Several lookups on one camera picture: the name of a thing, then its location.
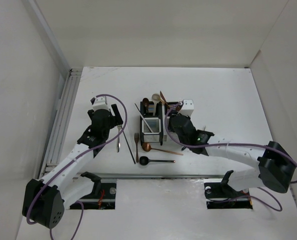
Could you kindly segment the silver metal fork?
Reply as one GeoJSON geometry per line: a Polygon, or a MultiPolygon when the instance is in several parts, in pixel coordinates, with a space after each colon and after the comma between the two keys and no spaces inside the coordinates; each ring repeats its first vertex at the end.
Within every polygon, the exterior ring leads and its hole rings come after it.
{"type": "Polygon", "coordinates": [[[121,149],[121,143],[120,143],[120,132],[122,130],[122,126],[118,125],[117,126],[117,130],[118,130],[118,137],[116,139],[116,152],[119,153],[120,149],[121,149]]]}

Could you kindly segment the brown wooden spoon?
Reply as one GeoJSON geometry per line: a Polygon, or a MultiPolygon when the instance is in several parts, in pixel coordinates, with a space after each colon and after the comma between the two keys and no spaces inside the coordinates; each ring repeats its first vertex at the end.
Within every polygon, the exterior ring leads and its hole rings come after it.
{"type": "Polygon", "coordinates": [[[149,99],[146,98],[146,97],[143,98],[143,99],[142,99],[142,105],[143,105],[145,111],[148,112],[148,111],[149,111],[149,106],[150,106],[150,101],[149,101],[149,99]]]}

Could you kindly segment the beige plastic spoon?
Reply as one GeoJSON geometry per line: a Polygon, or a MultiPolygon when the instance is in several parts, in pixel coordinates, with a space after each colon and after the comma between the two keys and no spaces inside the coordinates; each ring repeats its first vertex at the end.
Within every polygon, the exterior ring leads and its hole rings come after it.
{"type": "Polygon", "coordinates": [[[153,116],[156,115],[156,111],[157,111],[157,104],[160,102],[161,97],[158,93],[154,93],[151,96],[151,101],[153,102],[153,116]]]}

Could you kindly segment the black round spoon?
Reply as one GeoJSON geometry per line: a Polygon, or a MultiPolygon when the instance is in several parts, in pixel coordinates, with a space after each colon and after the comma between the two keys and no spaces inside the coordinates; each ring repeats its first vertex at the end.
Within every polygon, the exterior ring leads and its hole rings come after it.
{"type": "Polygon", "coordinates": [[[141,156],[139,158],[139,164],[141,166],[147,166],[149,163],[170,163],[174,164],[176,161],[175,160],[156,160],[156,159],[149,159],[146,156],[141,156]]]}

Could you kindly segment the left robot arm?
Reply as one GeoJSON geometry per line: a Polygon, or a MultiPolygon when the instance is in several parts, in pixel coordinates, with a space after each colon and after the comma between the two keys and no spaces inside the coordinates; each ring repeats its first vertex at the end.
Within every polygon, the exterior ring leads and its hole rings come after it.
{"type": "Polygon", "coordinates": [[[77,140],[71,152],[53,170],[40,179],[31,179],[24,193],[22,215],[29,225],[40,224],[48,229],[57,226],[64,211],[80,204],[80,198],[91,199],[100,194],[101,178],[80,170],[95,159],[98,153],[111,143],[110,130],[127,121],[122,118],[116,104],[95,99],[87,112],[91,124],[77,140]]]}

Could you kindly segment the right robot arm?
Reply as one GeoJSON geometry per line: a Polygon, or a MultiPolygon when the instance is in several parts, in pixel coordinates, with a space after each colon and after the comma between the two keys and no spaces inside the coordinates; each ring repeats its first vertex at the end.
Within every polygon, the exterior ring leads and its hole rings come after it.
{"type": "Polygon", "coordinates": [[[196,129],[190,117],[182,114],[168,117],[164,124],[167,132],[177,135],[175,142],[191,152],[232,160],[249,167],[246,170],[229,170],[225,173],[220,184],[220,191],[224,196],[232,197],[238,191],[262,186],[282,194],[288,191],[296,164],[279,143],[231,143],[213,132],[196,129]]]}

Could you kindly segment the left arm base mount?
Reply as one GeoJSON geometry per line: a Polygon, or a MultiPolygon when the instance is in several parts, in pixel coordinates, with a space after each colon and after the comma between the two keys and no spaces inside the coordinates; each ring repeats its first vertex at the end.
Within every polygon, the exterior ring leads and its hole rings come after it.
{"type": "Polygon", "coordinates": [[[102,179],[98,175],[84,172],[83,180],[91,180],[92,190],[79,199],[85,210],[114,210],[116,208],[117,182],[102,179]]]}

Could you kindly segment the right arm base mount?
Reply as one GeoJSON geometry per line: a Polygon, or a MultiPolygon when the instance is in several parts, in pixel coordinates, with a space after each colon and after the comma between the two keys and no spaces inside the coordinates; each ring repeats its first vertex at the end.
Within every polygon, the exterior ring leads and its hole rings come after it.
{"type": "Polygon", "coordinates": [[[233,170],[228,171],[221,180],[204,181],[204,196],[209,210],[220,209],[253,209],[250,194],[236,191],[228,185],[233,170]]]}

